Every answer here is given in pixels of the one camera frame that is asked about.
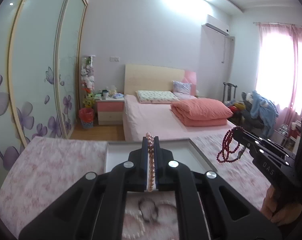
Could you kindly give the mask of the person's right hand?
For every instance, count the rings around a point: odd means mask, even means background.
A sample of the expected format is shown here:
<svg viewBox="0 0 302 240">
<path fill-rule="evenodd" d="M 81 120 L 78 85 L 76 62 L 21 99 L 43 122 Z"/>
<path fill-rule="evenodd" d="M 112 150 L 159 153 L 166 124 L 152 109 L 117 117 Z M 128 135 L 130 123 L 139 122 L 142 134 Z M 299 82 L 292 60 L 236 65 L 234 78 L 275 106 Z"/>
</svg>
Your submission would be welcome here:
<svg viewBox="0 0 302 240">
<path fill-rule="evenodd" d="M 277 210 L 278 203 L 275 198 L 276 189 L 271 185 L 266 192 L 266 196 L 261 207 L 261 213 L 272 223 L 278 226 L 294 222 L 302 213 L 302 205 L 299 203 L 286 204 Z"/>
</svg>

